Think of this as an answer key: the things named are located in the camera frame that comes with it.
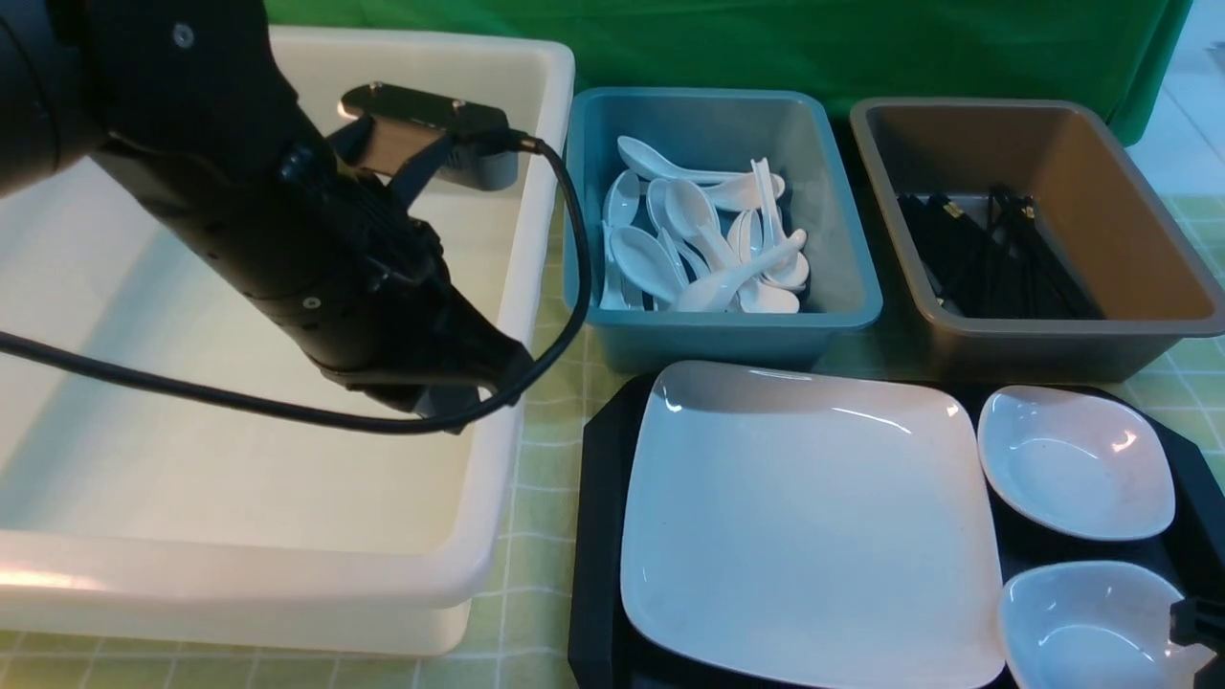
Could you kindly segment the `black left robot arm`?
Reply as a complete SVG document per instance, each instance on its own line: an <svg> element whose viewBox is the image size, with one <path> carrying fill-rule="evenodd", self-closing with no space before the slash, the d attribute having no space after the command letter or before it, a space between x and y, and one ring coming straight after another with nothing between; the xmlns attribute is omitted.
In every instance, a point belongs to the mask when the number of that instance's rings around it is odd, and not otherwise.
<svg viewBox="0 0 1225 689"><path fill-rule="evenodd" d="M323 135L258 1L5 1L2 192L82 158L318 371L429 429L514 403L538 363L412 217L434 178L503 190L533 140L495 105L372 82Z"/></svg>

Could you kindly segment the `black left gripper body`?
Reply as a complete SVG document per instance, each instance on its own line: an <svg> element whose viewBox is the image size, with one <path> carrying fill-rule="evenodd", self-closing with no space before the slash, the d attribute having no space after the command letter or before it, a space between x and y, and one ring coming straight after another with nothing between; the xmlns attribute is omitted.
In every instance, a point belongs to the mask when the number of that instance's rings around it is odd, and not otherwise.
<svg viewBox="0 0 1225 689"><path fill-rule="evenodd" d="M456 289L412 201L451 168L370 135L294 143L250 184L187 156L107 143L97 166L274 322L323 378L390 409L454 417L518 397L535 360Z"/></svg>

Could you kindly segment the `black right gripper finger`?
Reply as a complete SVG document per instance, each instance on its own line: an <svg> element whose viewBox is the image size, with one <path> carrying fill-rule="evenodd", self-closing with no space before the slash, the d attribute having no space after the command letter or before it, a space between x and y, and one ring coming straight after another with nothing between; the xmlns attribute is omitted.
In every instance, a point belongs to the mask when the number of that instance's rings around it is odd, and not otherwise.
<svg viewBox="0 0 1225 689"><path fill-rule="evenodd" d="M1224 653L1224 602L1187 597L1169 606L1169 641Z"/></svg>

